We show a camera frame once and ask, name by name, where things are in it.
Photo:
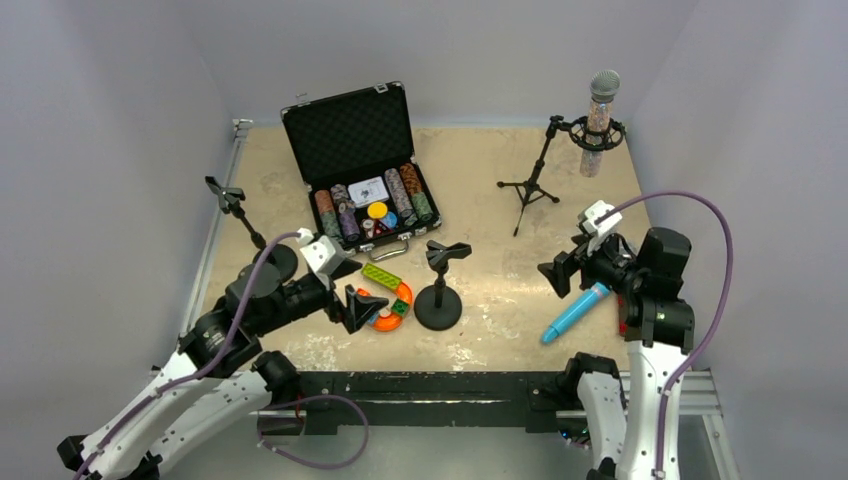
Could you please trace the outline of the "glitter microphone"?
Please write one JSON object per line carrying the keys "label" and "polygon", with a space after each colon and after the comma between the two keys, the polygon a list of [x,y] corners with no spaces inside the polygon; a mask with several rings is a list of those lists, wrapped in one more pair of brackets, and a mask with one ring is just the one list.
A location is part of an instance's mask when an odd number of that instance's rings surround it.
{"label": "glitter microphone", "polygon": [[[587,134],[585,142],[599,146],[605,143],[606,132],[609,128],[612,102],[620,88],[620,76],[614,70],[601,70],[594,74],[590,82],[591,100],[587,115]],[[603,157],[602,150],[586,150],[582,152],[580,173],[584,177],[595,177],[600,172]]]}

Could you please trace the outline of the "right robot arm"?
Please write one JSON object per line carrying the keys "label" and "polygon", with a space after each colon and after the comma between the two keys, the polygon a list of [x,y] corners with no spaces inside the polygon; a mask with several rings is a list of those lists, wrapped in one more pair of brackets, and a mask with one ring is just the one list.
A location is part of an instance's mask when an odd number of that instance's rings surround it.
{"label": "right robot arm", "polygon": [[558,379],[561,393],[586,413],[593,465],[590,479],[677,479],[679,408],[684,363],[693,350],[694,313],[679,296],[690,240],[668,228],[649,229],[638,252],[614,233],[591,251],[586,234],[575,248],[538,265],[559,297],[579,275],[583,287],[600,284],[619,297],[626,329],[630,389],[622,391],[614,360],[575,354]]}

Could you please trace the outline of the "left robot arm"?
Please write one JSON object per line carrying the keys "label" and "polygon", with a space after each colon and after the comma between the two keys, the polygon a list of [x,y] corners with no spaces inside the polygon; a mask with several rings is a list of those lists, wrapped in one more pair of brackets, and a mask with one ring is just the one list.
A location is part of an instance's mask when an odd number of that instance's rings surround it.
{"label": "left robot arm", "polygon": [[241,416],[305,398],[301,375],[280,351],[266,351],[268,333],[323,312],[349,333],[387,306],[335,280],[361,263],[320,253],[305,275],[285,246],[259,253],[202,315],[147,386],[95,432],[68,436],[57,453],[76,479],[158,479],[180,457]]}

